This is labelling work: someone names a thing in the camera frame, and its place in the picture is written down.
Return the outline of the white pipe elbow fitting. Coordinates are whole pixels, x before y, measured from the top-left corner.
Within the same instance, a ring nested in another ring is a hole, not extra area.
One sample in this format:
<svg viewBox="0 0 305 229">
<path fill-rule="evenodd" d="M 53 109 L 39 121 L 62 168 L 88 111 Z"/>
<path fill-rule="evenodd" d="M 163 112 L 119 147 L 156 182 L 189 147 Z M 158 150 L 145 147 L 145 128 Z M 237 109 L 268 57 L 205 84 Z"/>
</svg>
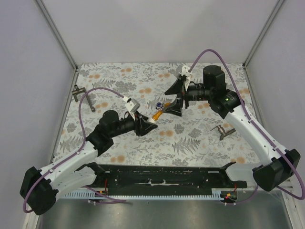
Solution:
<svg viewBox="0 0 305 229">
<path fill-rule="evenodd" d="M 149 123 L 151 123 L 151 124 L 154 124 L 154 125 L 157 124 L 157 122 L 156 122 L 152 117 L 149 117 L 149 118 L 147 119 L 147 122 L 149 122 Z"/>
</svg>

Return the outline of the orange faucet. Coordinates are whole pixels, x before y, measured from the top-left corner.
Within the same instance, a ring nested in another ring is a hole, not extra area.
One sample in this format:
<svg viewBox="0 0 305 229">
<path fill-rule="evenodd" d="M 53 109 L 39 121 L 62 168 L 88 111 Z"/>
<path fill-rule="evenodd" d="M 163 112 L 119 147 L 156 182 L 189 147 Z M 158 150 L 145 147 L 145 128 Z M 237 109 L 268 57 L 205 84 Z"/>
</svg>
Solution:
<svg viewBox="0 0 305 229">
<path fill-rule="evenodd" d="M 171 103 L 158 103 L 156 108 L 157 108 L 157 112 L 152 116 L 152 118 L 157 121 L 159 119 L 159 117 L 163 114 L 164 109 L 166 109 Z"/>
</svg>

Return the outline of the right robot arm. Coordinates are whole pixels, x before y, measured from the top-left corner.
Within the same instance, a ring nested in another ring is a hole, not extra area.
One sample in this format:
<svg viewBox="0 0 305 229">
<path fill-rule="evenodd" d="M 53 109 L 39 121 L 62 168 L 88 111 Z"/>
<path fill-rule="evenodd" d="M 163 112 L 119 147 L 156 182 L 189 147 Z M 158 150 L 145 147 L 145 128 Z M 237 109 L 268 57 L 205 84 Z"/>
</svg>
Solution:
<svg viewBox="0 0 305 229">
<path fill-rule="evenodd" d="M 203 69 L 203 82 L 191 81 L 189 67 L 177 67 L 175 83 L 165 92 L 176 99 L 164 108 L 165 113 L 182 116 L 182 108 L 190 101 L 207 101 L 211 109 L 231 124 L 246 140 L 259 158 L 258 164 L 230 165 L 218 176 L 222 187 L 235 181 L 252 181 L 265 191 L 279 187 L 289 179 L 300 160 L 297 150 L 287 150 L 278 143 L 250 114 L 238 94 L 227 88 L 225 73 L 220 66 L 208 65 Z"/>
</svg>

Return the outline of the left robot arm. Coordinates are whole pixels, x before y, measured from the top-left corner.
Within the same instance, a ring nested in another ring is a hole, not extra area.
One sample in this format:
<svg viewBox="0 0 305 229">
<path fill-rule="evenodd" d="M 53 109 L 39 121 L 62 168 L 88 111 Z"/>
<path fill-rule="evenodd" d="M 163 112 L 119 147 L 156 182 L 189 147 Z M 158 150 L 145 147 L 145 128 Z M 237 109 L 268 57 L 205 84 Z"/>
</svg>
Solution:
<svg viewBox="0 0 305 229">
<path fill-rule="evenodd" d="M 92 161 L 113 145 L 113 138 L 134 131 L 144 136 L 157 128 L 157 115 L 148 118 L 139 112 L 119 118 L 114 110 L 106 111 L 99 124 L 85 138 L 79 150 L 40 169 L 29 168 L 20 188 L 23 211 L 42 215 L 65 194 L 80 187 L 101 187 L 105 182 L 102 169 Z"/>
</svg>

